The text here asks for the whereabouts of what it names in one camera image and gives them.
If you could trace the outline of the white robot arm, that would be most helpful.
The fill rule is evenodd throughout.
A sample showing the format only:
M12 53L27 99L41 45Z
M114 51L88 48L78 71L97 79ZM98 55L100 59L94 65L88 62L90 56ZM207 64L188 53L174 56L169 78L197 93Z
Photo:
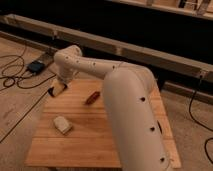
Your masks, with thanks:
M148 68L84 57L76 45L57 51L54 62L63 84L75 70L103 80L103 102L123 171L173 171L150 102L156 81Z

